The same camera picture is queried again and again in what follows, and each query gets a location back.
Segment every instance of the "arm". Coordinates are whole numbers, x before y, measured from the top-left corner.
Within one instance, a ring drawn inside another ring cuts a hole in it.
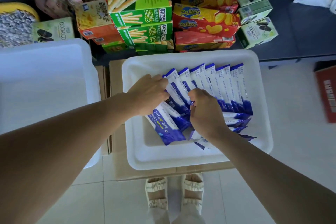
[[[109,135],[169,97],[167,84],[160,75],[146,75],[128,93],[0,135],[2,222],[37,222]]]
[[[217,100],[189,92],[191,123],[233,163],[278,224],[336,223],[336,194],[228,129]]]

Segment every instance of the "foot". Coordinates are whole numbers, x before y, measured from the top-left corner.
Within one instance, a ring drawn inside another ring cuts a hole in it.
[[[146,180],[146,196],[149,208],[168,210],[168,179],[166,177]]]
[[[183,175],[182,190],[182,207],[187,204],[193,204],[196,206],[199,213],[201,213],[204,192],[202,174]]]

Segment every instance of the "person's hand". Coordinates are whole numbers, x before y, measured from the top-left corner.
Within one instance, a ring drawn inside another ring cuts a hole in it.
[[[190,121],[201,136],[209,141],[229,131],[216,98],[198,88],[191,90],[188,95],[194,101],[190,106]]]
[[[141,77],[127,92],[136,110],[135,115],[149,115],[159,105],[169,98],[165,91],[168,79],[156,75],[152,78],[150,74]]]

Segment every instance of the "sandal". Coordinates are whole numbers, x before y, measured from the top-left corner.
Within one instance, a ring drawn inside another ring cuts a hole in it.
[[[197,175],[198,178],[201,180],[201,182],[192,182],[188,181],[187,175],[182,176],[182,204],[181,207],[183,208],[184,205],[187,204],[193,204],[196,206],[196,209],[198,210],[199,214],[201,214],[202,211],[202,202],[203,202],[203,193],[204,193],[204,183],[203,183],[203,175],[201,173],[198,174],[193,174]],[[190,190],[190,191],[201,191],[202,192],[202,199],[195,199],[195,198],[185,198],[185,190]]]
[[[161,208],[168,210],[168,179],[164,177],[162,180],[156,182],[149,182],[150,179],[146,179],[146,196],[149,208]],[[165,190],[165,198],[149,200],[148,192],[156,192],[159,190]]]

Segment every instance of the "white plastic bin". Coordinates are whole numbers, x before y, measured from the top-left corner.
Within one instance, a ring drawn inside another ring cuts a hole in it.
[[[98,73],[85,41],[0,49],[0,134],[97,101]],[[85,168],[100,156],[101,149]]]
[[[253,51],[227,50],[132,57],[122,66],[124,92],[148,73],[154,76],[167,73],[173,67],[179,71],[186,66],[194,68],[202,63],[215,63],[216,67],[219,67],[241,62],[244,63],[244,78],[254,113],[248,128],[244,129],[242,134],[257,137],[251,143],[270,153],[273,139],[259,60]],[[143,116],[129,119],[125,126],[127,159],[134,169],[148,170],[228,161],[228,158],[217,148],[202,150],[193,141],[173,142],[165,146]],[[185,133],[187,139],[190,131]]]

